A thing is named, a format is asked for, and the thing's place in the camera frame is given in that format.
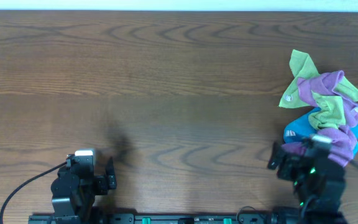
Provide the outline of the light green cloth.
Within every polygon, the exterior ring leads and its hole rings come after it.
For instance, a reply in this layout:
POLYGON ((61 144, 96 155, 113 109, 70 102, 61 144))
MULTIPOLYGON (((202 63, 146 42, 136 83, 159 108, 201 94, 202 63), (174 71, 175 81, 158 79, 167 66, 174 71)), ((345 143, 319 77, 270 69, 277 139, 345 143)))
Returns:
POLYGON ((311 96, 320 107, 310 119, 316 129, 358 125, 358 89, 343 73, 325 73, 310 81, 311 96))

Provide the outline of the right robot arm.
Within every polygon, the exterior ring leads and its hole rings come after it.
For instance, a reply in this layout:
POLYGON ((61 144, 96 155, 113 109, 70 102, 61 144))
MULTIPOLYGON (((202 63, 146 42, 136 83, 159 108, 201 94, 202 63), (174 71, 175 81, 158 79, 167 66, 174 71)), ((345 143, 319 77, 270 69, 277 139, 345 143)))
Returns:
POLYGON ((339 211, 346 188, 344 168, 328 158, 331 144, 307 139, 304 155, 284 150, 275 142, 267 168, 277 177, 293 183, 298 208, 276 207, 266 218, 268 224, 346 224, 339 211))

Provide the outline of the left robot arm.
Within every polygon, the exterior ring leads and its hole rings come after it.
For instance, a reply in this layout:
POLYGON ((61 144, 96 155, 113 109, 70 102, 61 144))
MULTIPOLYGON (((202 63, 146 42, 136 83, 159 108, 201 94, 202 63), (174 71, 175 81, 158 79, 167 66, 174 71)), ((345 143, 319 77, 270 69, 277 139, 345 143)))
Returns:
POLYGON ((93 156, 72 154, 51 185, 55 223, 108 223, 107 215, 93 204, 97 195, 107 195, 116 187, 112 159, 108 160, 105 173, 96 175, 93 156))

